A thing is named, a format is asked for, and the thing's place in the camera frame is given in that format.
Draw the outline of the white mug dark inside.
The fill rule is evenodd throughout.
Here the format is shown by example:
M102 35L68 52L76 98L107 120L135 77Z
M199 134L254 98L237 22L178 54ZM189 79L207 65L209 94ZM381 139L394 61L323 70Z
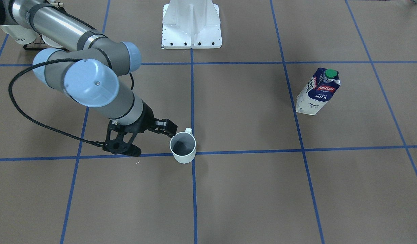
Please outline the white mug dark inside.
M190 163L195 158L196 145L196 139L191 128L186 128L185 131L177 133L169 143L174 159L181 164Z

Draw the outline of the blue white milk carton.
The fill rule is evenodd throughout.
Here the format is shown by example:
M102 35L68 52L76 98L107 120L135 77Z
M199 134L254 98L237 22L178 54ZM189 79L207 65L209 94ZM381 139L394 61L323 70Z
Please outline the blue white milk carton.
M296 112L316 115L340 88L339 72L318 68L296 97Z

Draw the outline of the white mug on rack front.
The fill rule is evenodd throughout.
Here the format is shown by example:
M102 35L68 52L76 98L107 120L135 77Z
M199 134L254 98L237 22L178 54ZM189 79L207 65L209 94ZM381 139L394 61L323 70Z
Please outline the white mug on rack front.
M54 48L63 48L63 46L61 46L59 43L56 43L55 41L51 40L50 38L48 38L44 35L42 35L42 40L48 46L51 46L51 47L54 47Z

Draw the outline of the white mug on rack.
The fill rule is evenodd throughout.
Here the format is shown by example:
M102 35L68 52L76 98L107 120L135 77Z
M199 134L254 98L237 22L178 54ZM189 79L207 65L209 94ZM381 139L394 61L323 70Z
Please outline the white mug on rack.
M37 33L31 29L24 28L20 25L1 25L0 28L16 43L20 45L27 45L36 40Z
M59 43L56 43L55 41L51 40L50 38L48 38L44 35L42 35L42 40L48 46L51 46L51 47L54 47L54 48L63 48L63 46L61 46Z

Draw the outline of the white mug on rack rear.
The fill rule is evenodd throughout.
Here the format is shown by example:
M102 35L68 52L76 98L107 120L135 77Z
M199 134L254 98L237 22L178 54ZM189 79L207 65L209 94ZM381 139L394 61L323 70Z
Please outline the white mug on rack rear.
M31 29L24 28L20 25L1 25L0 28L16 43L20 45L27 45L36 40L37 33Z

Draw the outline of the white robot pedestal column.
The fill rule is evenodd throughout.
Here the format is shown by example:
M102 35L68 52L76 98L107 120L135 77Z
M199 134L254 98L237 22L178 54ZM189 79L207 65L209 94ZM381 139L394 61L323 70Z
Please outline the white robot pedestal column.
M162 48L222 47L219 6L213 1L171 0L162 14Z

